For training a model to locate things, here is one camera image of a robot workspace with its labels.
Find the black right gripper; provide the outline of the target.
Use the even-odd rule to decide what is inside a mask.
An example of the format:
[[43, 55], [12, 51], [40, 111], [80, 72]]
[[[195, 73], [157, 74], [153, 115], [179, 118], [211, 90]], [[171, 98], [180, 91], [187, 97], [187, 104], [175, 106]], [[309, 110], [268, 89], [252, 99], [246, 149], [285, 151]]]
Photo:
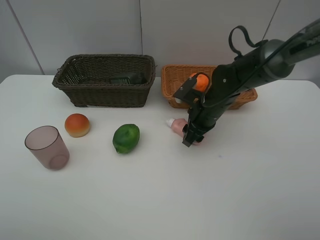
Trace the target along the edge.
[[216, 107], [204, 107], [198, 100], [191, 105], [188, 114], [182, 143], [189, 148], [192, 144], [200, 144], [203, 141], [204, 134], [210, 131], [220, 118], [220, 111]]

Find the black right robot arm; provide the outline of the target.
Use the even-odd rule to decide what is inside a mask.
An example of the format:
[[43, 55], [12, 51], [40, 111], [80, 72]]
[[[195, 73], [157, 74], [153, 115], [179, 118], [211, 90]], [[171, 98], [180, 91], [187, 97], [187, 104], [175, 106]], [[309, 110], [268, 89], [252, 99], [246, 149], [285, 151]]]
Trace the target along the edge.
[[295, 64], [320, 54], [319, 20], [308, 24], [287, 41], [272, 39], [253, 43], [244, 26], [238, 25], [237, 29], [242, 31], [253, 50], [243, 55], [229, 36], [229, 47], [237, 55], [234, 61], [218, 65], [204, 91], [196, 90], [198, 72], [173, 95], [189, 105], [188, 121], [182, 128], [182, 143], [187, 147], [200, 143], [241, 93], [284, 79]]

